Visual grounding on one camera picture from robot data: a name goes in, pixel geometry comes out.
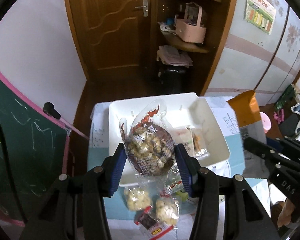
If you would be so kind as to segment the person right hand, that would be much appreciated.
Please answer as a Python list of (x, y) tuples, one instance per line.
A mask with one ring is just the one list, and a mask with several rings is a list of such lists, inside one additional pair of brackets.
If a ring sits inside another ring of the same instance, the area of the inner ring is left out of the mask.
[(285, 204), (279, 214), (277, 226), (281, 228), (282, 226), (287, 226), (292, 220), (292, 213), (295, 210), (295, 205), (286, 199)]

